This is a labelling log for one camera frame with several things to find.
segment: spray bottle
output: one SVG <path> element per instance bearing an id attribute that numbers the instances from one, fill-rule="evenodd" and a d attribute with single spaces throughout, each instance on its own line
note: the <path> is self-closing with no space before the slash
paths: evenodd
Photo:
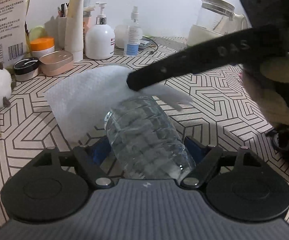
<path id="1" fill-rule="evenodd" d="M 126 40 L 124 46 L 124 56 L 136 57 L 138 55 L 138 48 L 140 40 L 142 39 L 142 29 L 138 22 L 138 7 L 134 6 L 131 13 L 131 22 L 126 32 Z"/>
<path id="2" fill-rule="evenodd" d="M 100 14 L 94 26 L 86 33 L 85 48 L 86 56 L 90 59 L 107 59 L 113 56 L 115 35 L 113 29 L 107 25 L 106 15 L 103 10 L 106 3 L 97 2 L 100 7 Z"/>

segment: patterned tablecloth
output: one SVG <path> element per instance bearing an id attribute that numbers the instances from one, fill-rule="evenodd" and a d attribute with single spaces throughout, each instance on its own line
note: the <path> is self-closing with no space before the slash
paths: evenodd
<path id="1" fill-rule="evenodd" d="M 117 62 L 138 69 L 184 47 L 182 38 L 157 38 L 156 41 L 161 45 L 153 55 L 146 49 L 138 57 L 128 58 L 123 57 L 121 49 L 117 49 L 110 59 L 94 61 L 85 58 L 65 74 L 56 77 L 40 74 L 30 81 L 17 83 L 10 99 L 11 106 L 0 111 L 0 130 L 3 132 L 0 138 L 0 191 L 11 176 L 45 147 L 57 146 L 60 151 L 67 151 L 74 146 L 63 138 L 44 99 L 43 93 L 48 88 L 70 75 L 106 63 Z M 192 96 L 192 106 L 187 106 L 182 112 L 175 111 L 162 101 L 157 102 L 171 117 L 183 138 L 192 135 L 205 145 L 219 145 L 226 150 L 247 145 L 289 182 L 289 165 L 266 138 L 265 133 L 271 126 L 241 85 L 240 71 L 238 66 L 228 65 L 199 75 L 187 74 L 167 80 L 166 85 Z M 99 126 L 81 143 L 92 145 L 104 135 L 104 129 Z M 114 178 L 122 175 L 114 157 L 107 158 L 103 168 Z M 0 199 L 0 227 L 7 219 Z"/>

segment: white glove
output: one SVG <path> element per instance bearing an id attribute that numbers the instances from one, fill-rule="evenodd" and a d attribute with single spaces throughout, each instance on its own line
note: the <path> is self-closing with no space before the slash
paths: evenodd
<path id="1" fill-rule="evenodd" d="M 260 66 L 260 72 L 273 81 L 289 83 L 289 55 L 264 62 Z M 262 88 L 245 70 L 241 80 L 251 99 L 258 104 L 262 114 L 273 127 L 279 124 L 289 125 L 289 108 L 277 92 Z"/>

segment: plastic water bottle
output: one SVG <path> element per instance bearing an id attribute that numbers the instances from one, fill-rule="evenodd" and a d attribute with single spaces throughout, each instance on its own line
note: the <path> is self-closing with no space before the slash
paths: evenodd
<path id="1" fill-rule="evenodd" d="M 149 96 L 112 108 L 104 120 L 117 160 L 130 179 L 183 180 L 195 168 L 169 117 Z"/>

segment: white cup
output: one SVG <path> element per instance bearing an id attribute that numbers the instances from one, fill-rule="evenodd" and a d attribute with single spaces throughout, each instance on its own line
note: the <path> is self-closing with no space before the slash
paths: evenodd
<path id="1" fill-rule="evenodd" d="M 58 18 L 58 42 L 59 42 L 60 49 L 64 49 L 66 25 L 67 25 L 67 17 L 59 17 Z"/>

